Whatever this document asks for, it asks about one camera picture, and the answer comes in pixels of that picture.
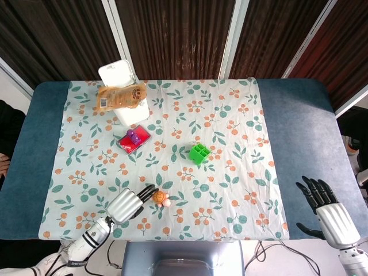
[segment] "white robotic hand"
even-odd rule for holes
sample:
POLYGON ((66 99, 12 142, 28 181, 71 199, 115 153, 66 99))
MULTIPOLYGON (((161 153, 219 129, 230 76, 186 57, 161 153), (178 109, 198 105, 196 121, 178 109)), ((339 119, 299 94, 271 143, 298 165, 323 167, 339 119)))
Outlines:
POLYGON ((339 259, 348 276, 367 276, 368 255, 356 247, 361 237, 344 205, 339 203, 330 186, 323 180, 302 179, 308 188, 299 182, 296 185, 317 216, 322 231, 311 230, 297 223, 299 229, 339 249, 339 259))
POLYGON ((77 267, 84 266, 87 270, 89 257, 108 239, 113 225, 138 216, 143 211, 143 203, 156 191, 158 189, 154 185, 149 185, 136 195, 125 188, 108 206, 108 216, 98 219, 78 240, 67 248, 61 248, 59 254, 47 256, 36 266, 27 269, 0 269, 0 275, 73 276, 77 267))

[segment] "green block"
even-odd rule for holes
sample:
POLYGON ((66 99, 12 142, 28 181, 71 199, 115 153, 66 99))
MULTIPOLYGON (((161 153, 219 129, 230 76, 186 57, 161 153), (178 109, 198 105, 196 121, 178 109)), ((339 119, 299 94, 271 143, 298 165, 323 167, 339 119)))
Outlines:
POLYGON ((194 164, 199 165, 201 164, 206 158, 211 154, 211 151, 207 149, 201 143, 195 145, 191 148, 189 152, 189 159, 194 162, 194 164))

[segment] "purple cube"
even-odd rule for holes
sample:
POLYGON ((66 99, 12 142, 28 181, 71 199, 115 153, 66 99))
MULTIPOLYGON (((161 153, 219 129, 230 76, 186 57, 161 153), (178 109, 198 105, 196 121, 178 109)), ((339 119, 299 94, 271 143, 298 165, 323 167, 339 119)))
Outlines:
POLYGON ((132 140, 132 142, 133 142, 133 144, 134 144, 134 145, 138 145, 138 144, 141 142, 141 140, 140 140, 140 138, 138 137, 138 135, 137 135, 137 134, 135 134, 135 133, 134 133, 134 131, 133 131, 132 129, 128 130, 128 131, 126 132, 126 134, 127 134, 127 135, 128 135, 128 137, 132 140))

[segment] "brown curtain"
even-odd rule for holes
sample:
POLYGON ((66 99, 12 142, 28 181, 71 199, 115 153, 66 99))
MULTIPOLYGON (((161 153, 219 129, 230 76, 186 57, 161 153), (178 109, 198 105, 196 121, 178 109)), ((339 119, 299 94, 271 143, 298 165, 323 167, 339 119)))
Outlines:
POLYGON ((337 1, 289 77, 323 82, 335 110, 368 84, 368 1, 337 1))
POLYGON ((116 0, 140 79, 215 79, 234 0, 116 0))
POLYGON ((100 79, 120 59, 101 1, 0 0, 0 57, 35 88, 100 79))
POLYGON ((327 0, 250 0, 230 78, 280 78, 327 0))

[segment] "blue table surface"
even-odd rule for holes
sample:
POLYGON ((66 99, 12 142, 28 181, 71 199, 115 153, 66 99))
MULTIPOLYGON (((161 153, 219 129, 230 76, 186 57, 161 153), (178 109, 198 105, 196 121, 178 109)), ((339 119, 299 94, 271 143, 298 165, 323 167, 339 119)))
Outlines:
MULTIPOLYGON (((58 146, 69 82, 37 86, 8 176, 0 191, 0 239, 37 239, 58 146)), ((349 211, 362 237, 368 209, 344 149, 325 87, 311 79, 258 79, 291 239, 304 239, 297 222, 319 229, 295 185, 323 179, 349 211)))

